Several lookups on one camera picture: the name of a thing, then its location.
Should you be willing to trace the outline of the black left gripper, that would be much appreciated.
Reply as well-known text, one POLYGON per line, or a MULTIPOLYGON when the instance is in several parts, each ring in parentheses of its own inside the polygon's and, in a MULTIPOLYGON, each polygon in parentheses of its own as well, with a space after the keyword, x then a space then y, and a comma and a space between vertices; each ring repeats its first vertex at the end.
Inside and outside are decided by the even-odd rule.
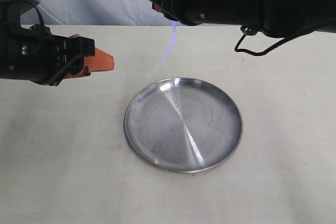
POLYGON ((29 30, 43 33, 43 40, 29 46, 28 80, 43 86, 58 86, 61 81, 82 78, 91 72, 114 69, 114 58, 105 51, 95 48, 93 39, 86 37, 64 37, 53 35, 50 28, 33 25, 29 30))

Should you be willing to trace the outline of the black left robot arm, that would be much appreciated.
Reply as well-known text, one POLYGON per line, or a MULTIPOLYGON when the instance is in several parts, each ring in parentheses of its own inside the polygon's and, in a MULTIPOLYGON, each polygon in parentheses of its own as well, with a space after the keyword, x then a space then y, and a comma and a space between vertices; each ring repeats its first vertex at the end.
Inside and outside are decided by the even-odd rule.
POLYGON ((58 86, 114 69, 112 55, 91 38, 58 36, 45 25, 39 0, 1 0, 1 79, 58 86))

